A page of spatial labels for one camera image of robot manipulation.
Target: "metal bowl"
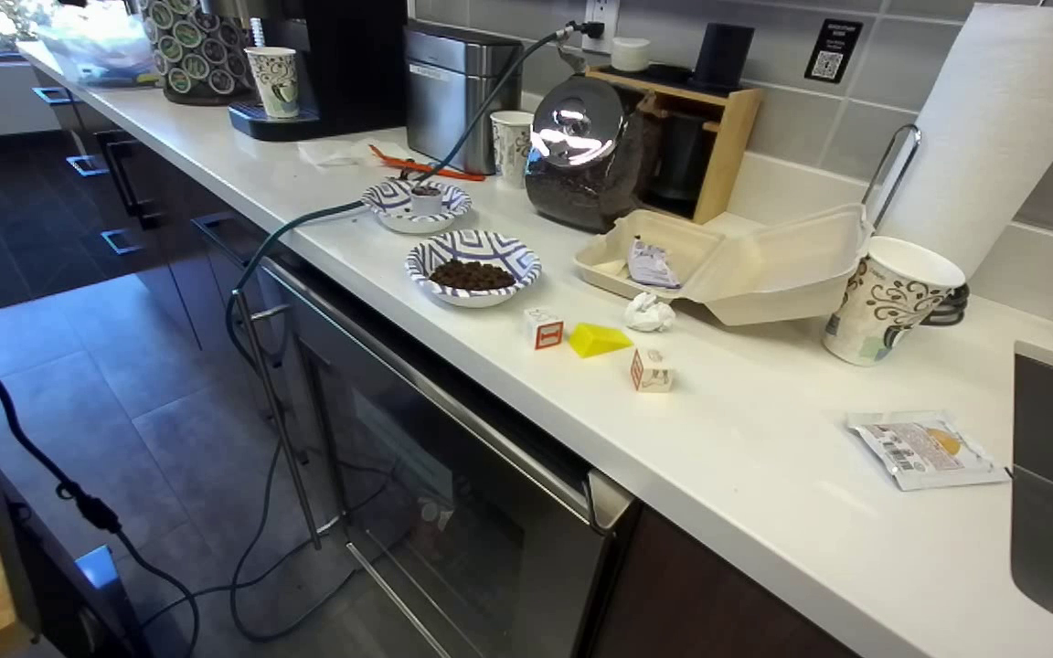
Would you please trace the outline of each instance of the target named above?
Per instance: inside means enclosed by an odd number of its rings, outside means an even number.
[[[467,192],[435,178],[388,178],[366,192],[366,212],[390,234],[440,234],[467,212]]]
[[[472,287],[440,280],[440,268],[493,268],[507,286]],[[496,307],[529,287],[541,279],[541,264],[527,253],[524,242],[490,234],[490,231],[450,231],[435,242],[424,242],[410,253],[410,274],[417,287],[446,307]]]

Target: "crumpled paper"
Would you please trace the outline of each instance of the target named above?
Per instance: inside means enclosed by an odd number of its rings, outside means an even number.
[[[658,293],[640,293],[625,307],[625,326],[636,332],[671,332],[677,309]]]

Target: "white mug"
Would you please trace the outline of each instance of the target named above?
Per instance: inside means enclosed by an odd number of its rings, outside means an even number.
[[[851,367],[881,360],[958,286],[964,274],[948,257],[901,236],[872,236],[840,309],[828,320],[823,348]]]

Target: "tiled floor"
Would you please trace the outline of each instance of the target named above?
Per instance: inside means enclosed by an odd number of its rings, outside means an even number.
[[[232,354],[206,354],[170,326],[140,279],[45,297],[0,309],[0,375],[11,387],[26,430],[53,458],[107,496],[133,542],[190,587],[222,586],[257,525],[274,436],[261,412],[249,370]],[[0,469],[39,513],[55,537],[81,557],[115,546],[140,619],[177,593],[135,571],[123,549],[86,525],[53,494],[0,415]],[[288,473],[278,469],[272,524],[249,560],[261,572],[274,557],[305,542]],[[232,622],[228,596],[201,599],[198,653],[424,653],[410,644],[398,611],[366,580],[338,546],[305,549],[274,579],[243,593],[246,622],[261,631],[285,627],[338,593],[317,619],[278,644],[249,644]],[[190,627],[188,607],[151,626],[155,653],[178,653]]]
[[[0,307],[133,271],[99,236],[122,225],[115,178],[81,178],[64,131],[0,140]]]

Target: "paper cup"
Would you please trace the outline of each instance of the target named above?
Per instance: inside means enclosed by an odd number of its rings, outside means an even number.
[[[490,114],[496,187],[512,187],[512,190],[527,187],[529,119],[535,114],[527,108]]]
[[[823,348],[851,367],[881,360],[906,329],[923,326],[964,274],[940,253],[901,236],[872,236]]]
[[[299,115],[299,50],[296,48],[246,48],[249,72],[267,119]]]
[[[610,70],[623,70],[623,72],[646,70],[646,41],[614,38],[610,41]]]

